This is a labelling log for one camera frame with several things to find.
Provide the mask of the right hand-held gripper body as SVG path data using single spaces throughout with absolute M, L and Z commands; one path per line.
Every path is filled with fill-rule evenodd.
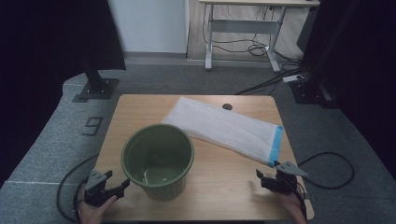
M 282 194 L 289 194 L 297 190 L 297 176 L 308 177 L 308 173 L 290 161 L 281 163 L 279 170 L 276 171 L 276 178 L 266 178 L 268 182 L 266 189 Z

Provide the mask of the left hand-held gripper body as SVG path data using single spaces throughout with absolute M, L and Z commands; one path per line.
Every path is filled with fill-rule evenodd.
M 107 196 L 108 189 L 106 189 L 105 180 L 104 174 L 96 170 L 91 171 L 85 186 L 85 203 L 99 207 L 111 198 Z

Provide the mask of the green plastic trash bin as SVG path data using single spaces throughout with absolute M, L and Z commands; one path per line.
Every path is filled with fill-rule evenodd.
M 138 130 L 125 143 L 120 156 L 128 179 L 156 201 L 170 201 L 183 192 L 193 161 L 191 139 L 169 124 Z

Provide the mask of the white blue-edged trash bag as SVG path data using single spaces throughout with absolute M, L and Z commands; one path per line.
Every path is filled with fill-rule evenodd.
M 283 128 L 214 105 L 180 97 L 163 119 L 187 134 L 274 167 Z

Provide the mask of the person's left hand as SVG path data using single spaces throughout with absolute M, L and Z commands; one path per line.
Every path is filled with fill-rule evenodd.
M 115 201 L 118 199 L 116 196 L 112 196 L 104 204 L 99 207 L 91 206 L 85 203 L 85 189 L 82 189 L 79 196 L 82 202 L 78 204 L 78 213 L 80 216 L 81 224 L 101 224 L 106 213 L 106 210 L 110 208 Z

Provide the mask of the person's right hand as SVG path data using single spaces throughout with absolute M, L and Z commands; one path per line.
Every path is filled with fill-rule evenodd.
M 294 193 L 282 194 L 275 192 L 275 196 L 287 211 L 292 224 L 308 224 L 301 208 L 301 203 Z

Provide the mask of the black metal stand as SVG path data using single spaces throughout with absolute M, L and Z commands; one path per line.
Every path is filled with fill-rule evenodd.
M 72 100 L 73 103 L 87 103 L 89 100 L 109 100 L 116 89 L 119 80 L 117 78 L 102 78 L 97 69 L 93 68 L 89 60 L 81 58 L 81 66 L 84 69 L 88 81 L 82 91 Z
M 297 104 L 335 108 L 323 81 L 335 59 L 335 52 L 361 0 L 320 0 L 302 60 L 306 78 L 290 84 Z

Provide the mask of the black curtain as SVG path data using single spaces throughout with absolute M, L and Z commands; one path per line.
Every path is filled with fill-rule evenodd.
M 396 0 L 361 0 L 323 86 L 396 177 Z
M 124 68 L 108 0 L 0 0 L 0 188 L 47 124 L 67 79 Z

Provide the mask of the white metal-legged desk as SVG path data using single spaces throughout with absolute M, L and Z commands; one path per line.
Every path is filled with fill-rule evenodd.
M 286 11 L 289 7 L 318 7 L 319 0 L 198 0 L 201 4 L 210 6 L 207 25 L 208 40 L 205 48 L 205 69 L 212 69 L 212 34 L 213 33 L 236 33 L 236 34 L 265 34 L 271 36 L 269 46 L 266 47 L 266 55 L 275 73 L 280 72 L 276 61 L 275 46 L 278 39 Z M 220 5 L 232 6 L 259 6 L 280 7 L 280 15 L 276 21 L 238 21 L 217 20 L 214 18 L 214 7 Z

